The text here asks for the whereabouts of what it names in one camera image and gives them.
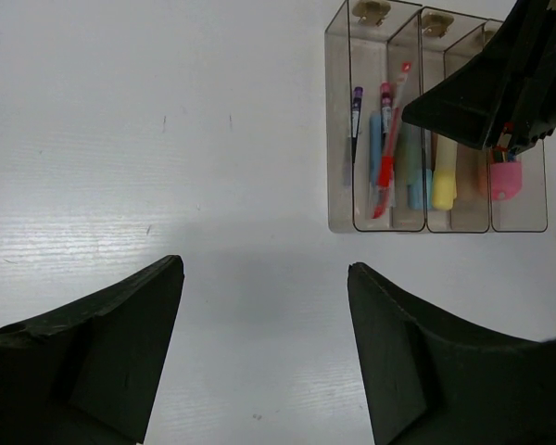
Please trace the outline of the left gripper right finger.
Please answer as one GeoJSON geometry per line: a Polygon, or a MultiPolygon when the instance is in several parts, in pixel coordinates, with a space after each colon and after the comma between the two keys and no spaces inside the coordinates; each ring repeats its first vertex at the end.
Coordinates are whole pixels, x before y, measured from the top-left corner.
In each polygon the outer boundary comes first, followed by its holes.
{"type": "Polygon", "coordinates": [[[556,338],[463,320],[357,262],[347,292],[377,444],[556,444],[556,338]]]}

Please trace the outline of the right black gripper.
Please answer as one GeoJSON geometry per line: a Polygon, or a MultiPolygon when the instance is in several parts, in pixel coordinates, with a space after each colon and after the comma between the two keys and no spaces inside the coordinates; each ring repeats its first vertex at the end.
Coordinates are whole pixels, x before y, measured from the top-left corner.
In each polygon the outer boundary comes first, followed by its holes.
{"type": "Polygon", "coordinates": [[[518,1],[483,50],[412,100],[407,123],[465,146],[526,151],[556,129],[556,1],[518,1]]]}

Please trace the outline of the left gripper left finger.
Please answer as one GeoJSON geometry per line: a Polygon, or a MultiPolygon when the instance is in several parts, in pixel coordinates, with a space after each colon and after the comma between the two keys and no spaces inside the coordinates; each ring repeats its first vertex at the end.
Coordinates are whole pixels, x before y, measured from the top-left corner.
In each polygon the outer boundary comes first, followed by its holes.
{"type": "Polygon", "coordinates": [[[1,327],[0,444],[143,443],[183,281],[169,255],[1,327]]]}

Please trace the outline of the green highlighter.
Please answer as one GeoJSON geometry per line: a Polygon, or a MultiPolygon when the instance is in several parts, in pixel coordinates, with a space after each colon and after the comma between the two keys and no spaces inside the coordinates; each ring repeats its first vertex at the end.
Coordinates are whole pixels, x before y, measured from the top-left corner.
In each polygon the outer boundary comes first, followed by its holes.
{"type": "Polygon", "coordinates": [[[422,155],[420,129],[403,123],[398,136],[396,177],[405,185],[412,185],[420,176],[422,155]]]}

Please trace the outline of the pink capped pen bundle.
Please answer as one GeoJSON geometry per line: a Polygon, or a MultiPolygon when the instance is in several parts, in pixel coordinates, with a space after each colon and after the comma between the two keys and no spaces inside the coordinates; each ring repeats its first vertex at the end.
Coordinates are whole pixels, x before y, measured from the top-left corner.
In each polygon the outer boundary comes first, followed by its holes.
{"type": "Polygon", "coordinates": [[[522,162],[512,153],[493,151],[489,164],[489,180],[494,201],[516,197],[523,186],[522,162]]]}

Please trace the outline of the pink blue pen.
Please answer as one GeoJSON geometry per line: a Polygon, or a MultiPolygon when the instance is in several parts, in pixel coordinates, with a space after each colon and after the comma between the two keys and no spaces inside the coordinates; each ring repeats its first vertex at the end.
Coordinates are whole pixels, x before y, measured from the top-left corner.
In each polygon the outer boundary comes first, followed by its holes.
{"type": "Polygon", "coordinates": [[[380,100],[381,100],[381,142],[382,149],[385,149],[386,138],[390,133],[391,119],[392,119],[392,105],[393,98],[391,94],[391,84],[383,82],[380,86],[380,100]]]}

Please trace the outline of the yellow highlighter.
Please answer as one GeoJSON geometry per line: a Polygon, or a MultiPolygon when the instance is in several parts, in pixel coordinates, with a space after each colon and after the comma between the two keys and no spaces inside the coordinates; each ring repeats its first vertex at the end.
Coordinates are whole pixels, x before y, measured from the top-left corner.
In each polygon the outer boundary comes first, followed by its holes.
{"type": "Polygon", "coordinates": [[[457,195],[456,166],[458,144],[439,135],[436,139],[436,162],[432,183],[432,205],[436,210],[449,211],[457,195]]]}

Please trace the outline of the red white pen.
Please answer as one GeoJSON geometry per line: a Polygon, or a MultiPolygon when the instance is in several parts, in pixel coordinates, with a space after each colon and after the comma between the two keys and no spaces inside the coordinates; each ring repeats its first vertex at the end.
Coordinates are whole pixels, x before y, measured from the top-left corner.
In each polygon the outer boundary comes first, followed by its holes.
{"type": "Polygon", "coordinates": [[[413,63],[404,61],[395,82],[395,94],[390,106],[387,126],[385,128],[385,143],[382,145],[380,171],[375,181],[375,204],[373,218],[378,219],[385,214],[391,200],[392,177],[395,161],[395,150],[401,127],[401,114],[407,101],[406,83],[410,78],[413,63]]]}

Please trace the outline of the dark purple gel pen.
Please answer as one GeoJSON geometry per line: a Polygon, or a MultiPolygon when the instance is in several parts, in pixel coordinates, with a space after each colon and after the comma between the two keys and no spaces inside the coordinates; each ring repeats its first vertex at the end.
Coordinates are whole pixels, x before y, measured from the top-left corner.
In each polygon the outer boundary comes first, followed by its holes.
{"type": "Polygon", "coordinates": [[[356,86],[352,94],[351,103],[351,160],[356,161],[357,145],[360,132],[360,114],[363,98],[363,88],[356,86]]]}

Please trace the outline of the orange pink highlighter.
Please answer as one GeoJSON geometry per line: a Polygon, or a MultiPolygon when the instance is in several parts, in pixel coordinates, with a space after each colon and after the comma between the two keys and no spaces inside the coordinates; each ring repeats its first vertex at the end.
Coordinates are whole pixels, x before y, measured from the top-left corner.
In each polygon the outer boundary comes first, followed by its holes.
{"type": "Polygon", "coordinates": [[[478,193],[482,197],[487,197],[488,196],[488,167],[487,167],[486,159],[480,159],[477,161],[476,185],[477,185],[478,193]]]}

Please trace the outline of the light blue highlighter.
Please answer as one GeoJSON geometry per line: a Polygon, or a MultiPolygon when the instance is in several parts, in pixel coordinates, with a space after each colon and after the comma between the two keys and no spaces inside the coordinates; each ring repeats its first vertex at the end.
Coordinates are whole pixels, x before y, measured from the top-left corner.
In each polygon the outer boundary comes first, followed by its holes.
{"type": "Polygon", "coordinates": [[[411,210],[431,210],[433,173],[430,169],[419,171],[408,182],[408,206],[411,210]]]}

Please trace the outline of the middle clear plastic container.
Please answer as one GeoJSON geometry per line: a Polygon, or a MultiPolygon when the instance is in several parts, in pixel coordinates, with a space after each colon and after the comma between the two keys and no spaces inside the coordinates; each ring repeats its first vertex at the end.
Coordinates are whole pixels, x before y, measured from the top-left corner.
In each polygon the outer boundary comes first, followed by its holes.
{"type": "MultiPolygon", "coordinates": [[[[419,93],[423,94],[446,80],[480,53],[484,46],[482,18],[444,9],[425,7],[410,25],[418,32],[418,61],[421,79],[419,93]]],[[[422,130],[423,170],[435,170],[436,139],[438,133],[422,130]]],[[[449,229],[449,211],[424,209],[425,224],[432,233],[453,232],[449,229]]]]}

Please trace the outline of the clear plastic container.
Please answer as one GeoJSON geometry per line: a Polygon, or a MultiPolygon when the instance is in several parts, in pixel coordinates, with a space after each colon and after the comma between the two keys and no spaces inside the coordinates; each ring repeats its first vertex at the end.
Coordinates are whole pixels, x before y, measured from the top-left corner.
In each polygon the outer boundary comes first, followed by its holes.
{"type": "Polygon", "coordinates": [[[380,86],[394,83],[404,61],[418,57],[418,32],[410,25],[421,5],[406,1],[346,1],[324,34],[328,225],[332,232],[417,233],[425,227],[423,210],[405,202],[405,184],[392,177],[385,214],[374,219],[369,197],[369,119],[381,114],[380,86]],[[363,88],[355,163],[351,160],[351,103],[363,88]]]}
{"type": "MultiPolygon", "coordinates": [[[[446,80],[480,53],[484,46],[482,18],[444,9],[425,7],[410,25],[418,32],[418,61],[421,79],[419,93],[423,94],[446,80]]],[[[423,170],[435,170],[436,139],[438,133],[422,130],[423,170]]],[[[449,229],[449,211],[424,209],[425,224],[432,233],[453,232],[449,229]]]]}
{"type": "Polygon", "coordinates": [[[519,194],[509,200],[494,201],[490,193],[489,164],[491,153],[458,145],[458,197],[449,212],[449,229],[469,233],[541,233],[548,227],[547,187],[544,144],[516,155],[522,162],[523,186],[519,194]],[[477,161],[487,160],[488,196],[477,190],[477,161]]]}

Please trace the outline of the right clear plastic container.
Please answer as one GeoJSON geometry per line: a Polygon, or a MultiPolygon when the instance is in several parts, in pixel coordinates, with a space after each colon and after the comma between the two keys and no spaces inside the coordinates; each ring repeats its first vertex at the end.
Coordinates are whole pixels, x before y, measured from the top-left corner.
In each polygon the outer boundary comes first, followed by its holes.
{"type": "Polygon", "coordinates": [[[541,233],[548,227],[547,187],[544,144],[516,155],[522,162],[523,186],[519,194],[509,200],[494,201],[490,193],[489,164],[491,153],[458,145],[458,197],[449,212],[449,229],[469,233],[541,233]],[[488,196],[477,190],[477,161],[487,160],[488,196]]]}

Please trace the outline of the left clear plastic container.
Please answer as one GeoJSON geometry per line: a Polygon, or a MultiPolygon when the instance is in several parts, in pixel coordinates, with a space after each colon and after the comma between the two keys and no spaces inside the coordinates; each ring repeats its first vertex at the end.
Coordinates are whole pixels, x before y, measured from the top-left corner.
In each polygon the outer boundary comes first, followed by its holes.
{"type": "Polygon", "coordinates": [[[369,197],[369,119],[381,114],[380,86],[394,83],[404,61],[418,57],[418,32],[410,25],[421,5],[406,1],[346,1],[324,34],[328,225],[332,232],[417,233],[425,227],[423,210],[405,202],[405,184],[392,177],[385,214],[374,219],[369,197]],[[363,88],[355,163],[351,160],[351,103],[363,88]]]}

